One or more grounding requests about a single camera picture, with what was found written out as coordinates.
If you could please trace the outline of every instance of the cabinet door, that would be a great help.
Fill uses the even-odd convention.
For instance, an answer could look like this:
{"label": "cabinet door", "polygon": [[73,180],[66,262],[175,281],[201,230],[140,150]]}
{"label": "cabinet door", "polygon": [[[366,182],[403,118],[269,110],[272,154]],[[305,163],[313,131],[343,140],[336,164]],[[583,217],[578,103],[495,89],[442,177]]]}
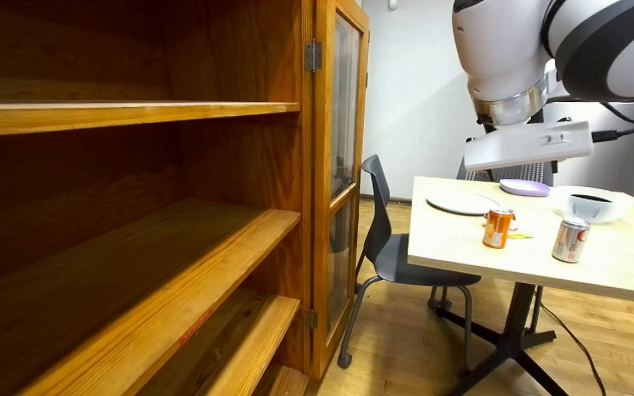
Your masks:
{"label": "cabinet door", "polygon": [[368,18],[355,0],[317,2],[314,373],[340,340],[355,297]]}

